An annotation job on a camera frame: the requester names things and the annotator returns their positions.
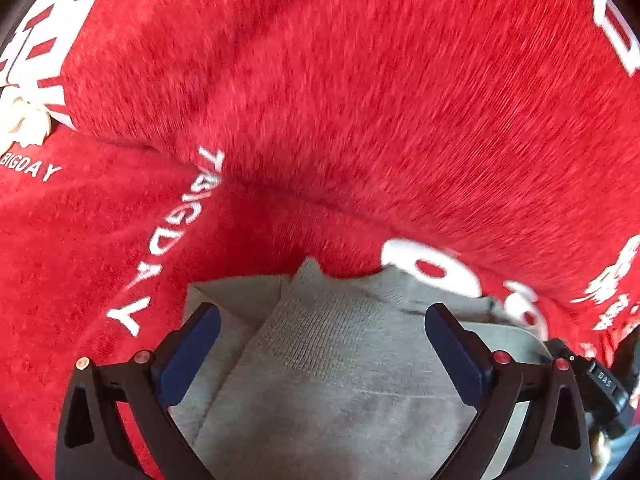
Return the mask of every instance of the red blanket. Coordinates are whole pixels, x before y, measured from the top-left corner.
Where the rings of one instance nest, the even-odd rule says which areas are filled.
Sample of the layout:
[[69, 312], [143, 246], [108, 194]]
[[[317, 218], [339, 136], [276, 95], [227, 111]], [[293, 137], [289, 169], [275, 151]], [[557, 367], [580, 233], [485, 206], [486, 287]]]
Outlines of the red blanket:
[[39, 0], [0, 84], [78, 133], [0, 156], [0, 415], [51, 478], [78, 357], [307, 255], [497, 296], [610, 364], [640, 320], [639, 66], [610, 0]]

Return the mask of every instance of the blue gripper pad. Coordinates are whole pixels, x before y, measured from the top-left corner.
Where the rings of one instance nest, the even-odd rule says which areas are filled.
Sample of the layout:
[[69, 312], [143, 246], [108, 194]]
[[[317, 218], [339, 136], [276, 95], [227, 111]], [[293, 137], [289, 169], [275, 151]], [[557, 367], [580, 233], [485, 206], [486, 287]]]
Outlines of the blue gripper pad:
[[493, 372], [490, 350], [477, 334], [464, 330], [442, 303], [427, 309], [424, 329], [462, 402], [479, 409]]
[[171, 332], [156, 349], [152, 367], [156, 399], [167, 409], [179, 404], [220, 334], [220, 311], [201, 303], [180, 330]]

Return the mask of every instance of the gray fabric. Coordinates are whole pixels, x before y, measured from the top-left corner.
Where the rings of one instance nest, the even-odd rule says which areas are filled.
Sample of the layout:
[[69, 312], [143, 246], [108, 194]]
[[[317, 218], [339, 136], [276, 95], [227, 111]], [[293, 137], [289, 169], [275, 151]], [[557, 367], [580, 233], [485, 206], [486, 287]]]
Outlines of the gray fabric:
[[459, 319], [495, 322], [496, 301], [426, 286], [395, 267], [335, 280], [313, 260], [293, 279], [234, 280], [190, 290], [186, 316], [213, 301], [222, 331], [172, 411], [215, 477], [435, 473], [475, 412], [424, 334], [425, 310], [442, 301]]

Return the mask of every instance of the red screw head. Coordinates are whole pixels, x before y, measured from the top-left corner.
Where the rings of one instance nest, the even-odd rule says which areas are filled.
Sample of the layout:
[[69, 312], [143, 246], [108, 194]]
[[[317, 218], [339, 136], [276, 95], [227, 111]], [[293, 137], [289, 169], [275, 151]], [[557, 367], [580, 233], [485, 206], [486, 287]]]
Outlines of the red screw head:
[[505, 365], [511, 362], [511, 356], [504, 350], [496, 350], [494, 352], [494, 361], [498, 364]]
[[91, 361], [89, 361], [88, 357], [81, 357], [76, 361], [76, 368], [78, 370], [84, 370], [89, 364], [91, 364]]
[[141, 350], [133, 356], [133, 360], [139, 365], [143, 365], [151, 359], [151, 352], [149, 350]]
[[569, 364], [569, 361], [567, 361], [566, 359], [559, 358], [559, 359], [556, 359], [556, 368], [565, 372], [569, 368], [571, 368], [571, 365]]

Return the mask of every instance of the white lettering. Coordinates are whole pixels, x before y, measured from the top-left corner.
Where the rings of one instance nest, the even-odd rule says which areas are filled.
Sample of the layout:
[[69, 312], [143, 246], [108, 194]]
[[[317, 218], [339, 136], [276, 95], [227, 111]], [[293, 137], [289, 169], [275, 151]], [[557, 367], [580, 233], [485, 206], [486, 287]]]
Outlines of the white lettering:
[[140, 332], [140, 325], [133, 321], [131, 314], [135, 314], [136, 312], [147, 308], [149, 306], [149, 301], [151, 301], [151, 296], [147, 296], [146, 298], [137, 300], [131, 304], [123, 306], [120, 309], [112, 308], [107, 312], [107, 317], [121, 322], [127, 328], [127, 330], [131, 332], [131, 335], [133, 337], [136, 337]]
[[[153, 256], [161, 256], [162, 254], [165, 254], [169, 249], [171, 249], [175, 244], [178, 243], [178, 240], [180, 240], [183, 234], [184, 231], [173, 231], [171, 229], [157, 227], [154, 235], [151, 237], [151, 240], [149, 242], [149, 252], [153, 254]], [[164, 247], [161, 247], [160, 238], [167, 238], [171, 241]]]
[[24, 168], [26, 168], [29, 165], [30, 162], [31, 162], [31, 159], [28, 156], [24, 156], [20, 161], [20, 163], [15, 167], [15, 171], [22, 171]]
[[154, 276], [159, 276], [162, 272], [162, 265], [159, 264], [147, 264], [145, 262], [140, 262], [138, 264], [138, 275], [132, 280], [129, 285], [125, 287], [125, 290], [131, 288], [137, 283], [140, 283], [143, 280], [148, 280]]
[[22, 158], [21, 155], [14, 155], [14, 158], [11, 159], [11, 162], [9, 162], [9, 164], [7, 165], [11, 170], [14, 170], [15, 167], [18, 165], [18, 162], [20, 162], [20, 159]]
[[[631, 45], [630, 48], [626, 47], [625, 41], [620, 37], [616, 27], [605, 15], [607, 7], [609, 7], [618, 20], [620, 27], [625, 31], [626, 37]], [[613, 46], [613, 50], [618, 54], [626, 72], [630, 76], [633, 75], [636, 69], [640, 68], [640, 46], [638, 45], [638, 39], [611, 0], [593, 0], [593, 23], [600, 27], [605, 33], [611, 46]]]
[[[189, 208], [191, 209], [191, 214], [187, 216], [187, 218], [184, 218], [184, 216], [186, 215], [187, 209]], [[200, 202], [191, 202], [175, 208], [173, 211], [169, 213], [169, 215], [164, 219], [164, 221], [171, 225], [180, 225], [180, 222], [184, 220], [185, 223], [188, 225], [191, 222], [193, 222], [200, 215], [201, 212], [202, 212], [202, 206], [200, 205]]]
[[219, 186], [222, 179], [219, 176], [210, 173], [201, 173], [196, 177], [196, 180], [191, 184], [191, 192], [200, 193], [203, 191], [211, 191], [215, 187]]
[[38, 170], [40, 169], [40, 166], [42, 166], [41, 160], [39, 160], [38, 162], [34, 162], [26, 170], [24, 170], [24, 174], [31, 173], [31, 177], [33, 178], [38, 174]]
[[600, 321], [592, 328], [592, 330], [606, 330], [613, 325], [613, 320], [620, 314], [626, 307], [629, 306], [629, 295], [620, 294], [618, 300], [609, 306], [604, 314], [600, 315]]
[[636, 257], [638, 248], [640, 248], [640, 235], [629, 238], [620, 251], [616, 263], [604, 269], [601, 275], [589, 283], [584, 291], [585, 297], [571, 300], [571, 303], [592, 300], [594, 303], [600, 304], [612, 298], [618, 290], [620, 280], [631, 270], [631, 263]]
[[206, 192], [206, 193], [200, 193], [200, 194], [196, 194], [196, 195], [189, 195], [189, 194], [184, 194], [182, 196], [182, 201], [183, 202], [193, 202], [195, 200], [200, 200], [201, 198], [208, 198], [211, 196], [211, 192]]
[[47, 173], [43, 177], [42, 181], [46, 182], [47, 180], [49, 180], [49, 177], [51, 175], [53, 175], [57, 171], [60, 171], [61, 169], [62, 169], [62, 166], [58, 166], [58, 167], [54, 168], [51, 164], [49, 164], [49, 167], [47, 168]]
[[533, 332], [540, 341], [549, 339], [546, 319], [535, 305], [538, 300], [535, 291], [527, 285], [509, 280], [503, 285], [512, 292], [504, 300], [504, 311], [507, 316], [521, 327]]
[[225, 161], [224, 152], [222, 152], [221, 150], [218, 150], [218, 152], [216, 153], [216, 156], [213, 156], [213, 154], [209, 150], [200, 146], [198, 148], [198, 153], [202, 155], [204, 158], [206, 158], [211, 164], [213, 164], [213, 167], [218, 173], [222, 171], [222, 163]]
[[[444, 271], [444, 277], [435, 278], [426, 275], [418, 268], [418, 261], [439, 267]], [[427, 285], [436, 286], [468, 298], [482, 296], [480, 280], [471, 269], [455, 258], [418, 242], [399, 238], [386, 241], [382, 247], [380, 263], [383, 267], [389, 264], [394, 265]]]
[[[0, 86], [18, 84], [27, 101], [43, 105], [65, 105], [62, 86], [39, 88], [38, 80], [60, 75], [62, 63], [78, 37], [94, 1], [37, 0], [0, 55], [0, 62], [5, 61], [4, 68], [0, 71]], [[48, 16], [25, 30], [30, 20], [47, 12]], [[29, 58], [31, 49], [46, 41], [52, 41], [50, 50]], [[51, 111], [49, 113], [73, 128], [68, 115]]]

